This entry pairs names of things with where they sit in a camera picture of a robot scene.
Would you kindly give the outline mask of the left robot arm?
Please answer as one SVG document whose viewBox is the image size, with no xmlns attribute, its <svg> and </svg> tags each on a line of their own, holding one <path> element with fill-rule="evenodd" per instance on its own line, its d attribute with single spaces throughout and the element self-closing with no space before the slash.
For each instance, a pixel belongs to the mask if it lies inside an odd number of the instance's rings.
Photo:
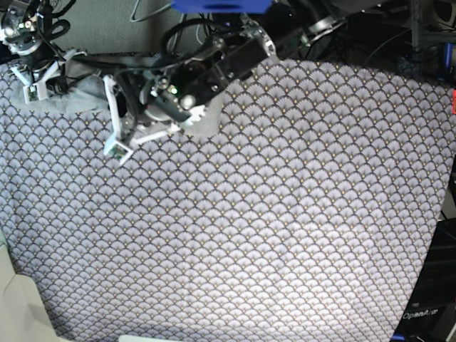
<svg viewBox="0 0 456 342">
<path fill-rule="evenodd" d="M 343 25 L 329 1 L 273 2 L 263 14 L 218 14 L 177 24 L 149 66 L 123 66 L 103 79 L 112 132 L 103 154 L 124 163 L 137 148 L 175 133 L 217 133 L 223 92 L 267 59 L 284 60 Z M 191 26 L 214 28 L 195 51 L 172 54 L 168 41 Z"/>
</svg>

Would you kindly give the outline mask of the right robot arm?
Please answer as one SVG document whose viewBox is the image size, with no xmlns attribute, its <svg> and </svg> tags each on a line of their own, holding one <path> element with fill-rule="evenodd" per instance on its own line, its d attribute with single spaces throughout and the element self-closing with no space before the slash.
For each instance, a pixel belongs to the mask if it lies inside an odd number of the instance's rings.
<svg viewBox="0 0 456 342">
<path fill-rule="evenodd" d="M 71 24 L 63 16 L 74 4 L 56 11 L 50 1 L 10 1 L 1 16 L 1 45 L 16 58 L 9 73 L 22 84 L 27 104 L 65 95 L 83 79 L 69 77 L 67 69 L 84 52 L 64 51 L 54 42 L 68 33 Z"/>
</svg>

